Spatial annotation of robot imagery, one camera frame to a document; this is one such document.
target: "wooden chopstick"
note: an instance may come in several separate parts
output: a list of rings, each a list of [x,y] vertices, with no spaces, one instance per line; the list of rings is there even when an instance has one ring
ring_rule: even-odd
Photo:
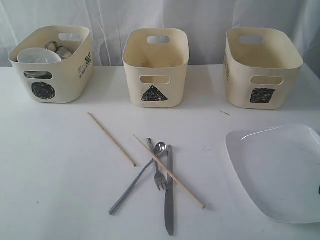
[[[126,152],[126,150],[120,145],[119,142],[107,131],[107,129],[98,121],[98,119],[95,118],[95,116],[88,112],[88,114],[91,116],[91,118],[100,126],[100,128],[109,136],[109,138],[114,142],[115,145],[119,147],[119,149],[122,151],[122,153],[126,156],[126,158],[133,164],[135,167],[137,164],[135,161],[129,156],[129,154]]]
[[[133,136],[145,147],[145,149],[149,152],[149,154],[152,156],[152,158],[161,166],[163,169],[188,193],[191,195],[191,197],[197,201],[197,203],[200,205],[201,208],[205,208],[205,205],[194,195],[189,188],[172,172],[170,171],[165,164],[156,156],[154,155],[149,148],[139,139],[136,135],[133,134]]]

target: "storage bin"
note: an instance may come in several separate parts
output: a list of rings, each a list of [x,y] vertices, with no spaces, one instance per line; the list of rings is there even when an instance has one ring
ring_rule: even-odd
[[[78,35],[79,40],[61,40],[60,34]],[[73,55],[61,62],[49,64],[17,61],[22,50],[45,48],[51,41],[56,41]],[[90,30],[83,26],[40,28],[20,43],[8,58],[31,98],[42,103],[69,103],[76,100],[94,71]],[[49,77],[32,78],[30,72],[48,72],[46,76]]]
[[[281,31],[231,29],[227,32],[224,58],[227,98],[240,108],[277,109],[303,64],[299,52]]]
[[[162,41],[148,42],[155,36]],[[181,103],[189,61],[189,44],[184,31],[173,28],[136,30],[128,38],[122,60],[130,98],[135,105],[172,108]]]

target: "table knife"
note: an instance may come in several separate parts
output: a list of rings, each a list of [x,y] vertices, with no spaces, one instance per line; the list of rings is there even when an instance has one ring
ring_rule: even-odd
[[[168,145],[167,147],[167,167],[170,171],[173,172],[173,150],[172,146]],[[175,229],[175,208],[174,208],[174,180],[171,176],[167,176],[167,190],[165,192],[164,198],[164,222],[165,228],[169,236],[174,234]]]

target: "metal fork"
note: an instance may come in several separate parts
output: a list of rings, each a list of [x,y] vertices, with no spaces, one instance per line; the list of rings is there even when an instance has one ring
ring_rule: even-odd
[[[154,145],[152,143],[151,138],[147,138],[146,139],[149,149],[154,152]],[[159,171],[159,166],[158,163],[153,160],[154,165],[155,165],[155,175],[154,175],[154,181],[155,181],[155,185],[157,186],[157,188],[159,189],[159,191],[161,191],[160,186],[162,187],[163,190],[167,191],[167,180],[166,177]]]

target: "white curtain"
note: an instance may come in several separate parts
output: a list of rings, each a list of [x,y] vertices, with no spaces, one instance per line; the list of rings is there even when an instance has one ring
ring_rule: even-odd
[[[97,66],[122,65],[128,36],[140,28],[185,31],[190,65],[222,64],[231,28],[272,28],[291,38],[320,77],[320,0],[0,0],[0,66],[48,25],[88,27]]]

